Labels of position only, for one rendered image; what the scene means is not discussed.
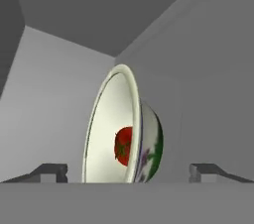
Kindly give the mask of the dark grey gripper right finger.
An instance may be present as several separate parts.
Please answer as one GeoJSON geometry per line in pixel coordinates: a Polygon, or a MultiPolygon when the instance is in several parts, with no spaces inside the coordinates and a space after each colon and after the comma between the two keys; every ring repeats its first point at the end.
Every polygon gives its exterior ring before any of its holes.
{"type": "Polygon", "coordinates": [[[228,173],[216,164],[190,164],[190,183],[254,183],[254,180],[228,173]]]}

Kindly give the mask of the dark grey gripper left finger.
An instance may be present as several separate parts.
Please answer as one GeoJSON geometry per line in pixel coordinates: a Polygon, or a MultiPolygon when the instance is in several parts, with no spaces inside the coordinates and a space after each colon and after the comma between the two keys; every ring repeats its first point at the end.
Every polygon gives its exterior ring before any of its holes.
{"type": "Polygon", "coordinates": [[[68,183],[67,171],[67,164],[42,164],[30,173],[4,180],[4,183],[68,183]]]}

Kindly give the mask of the white bowl with floral print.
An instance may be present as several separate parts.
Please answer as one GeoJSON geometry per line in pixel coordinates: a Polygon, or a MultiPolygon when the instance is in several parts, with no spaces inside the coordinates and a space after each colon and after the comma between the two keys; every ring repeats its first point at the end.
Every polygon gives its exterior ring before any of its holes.
{"type": "Polygon", "coordinates": [[[155,175],[163,154],[163,129],[156,112],[139,96],[131,68],[114,66],[95,98],[86,132],[83,183],[144,183],[155,175]],[[128,166],[114,156],[115,134],[132,127],[128,166]]]}

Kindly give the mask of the red tomato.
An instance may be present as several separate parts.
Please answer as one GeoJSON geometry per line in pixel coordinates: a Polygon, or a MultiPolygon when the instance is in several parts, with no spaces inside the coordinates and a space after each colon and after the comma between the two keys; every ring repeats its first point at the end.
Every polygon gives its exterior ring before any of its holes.
{"type": "Polygon", "coordinates": [[[115,134],[114,156],[123,166],[127,167],[132,143],[132,127],[124,127],[115,134]]]}

